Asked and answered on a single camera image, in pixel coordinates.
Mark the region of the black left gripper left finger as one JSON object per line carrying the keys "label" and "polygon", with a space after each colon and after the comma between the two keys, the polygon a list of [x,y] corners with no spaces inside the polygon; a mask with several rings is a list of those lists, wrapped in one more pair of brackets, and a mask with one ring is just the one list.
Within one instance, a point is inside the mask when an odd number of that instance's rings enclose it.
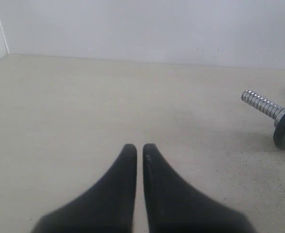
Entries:
{"label": "black left gripper left finger", "polygon": [[86,192],[40,218],[34,233],[131,233],[137,150],[122,148],[107,172]]}

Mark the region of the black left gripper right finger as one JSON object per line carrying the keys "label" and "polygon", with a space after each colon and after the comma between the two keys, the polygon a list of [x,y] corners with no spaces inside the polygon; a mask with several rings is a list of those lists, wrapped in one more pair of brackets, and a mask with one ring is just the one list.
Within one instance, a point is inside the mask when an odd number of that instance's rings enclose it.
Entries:
{"label": "black left gripper right finger", "polygon": [[143,147],[143,183],[151,233],[249,233],[251,223],[187,183],[155,144]]}

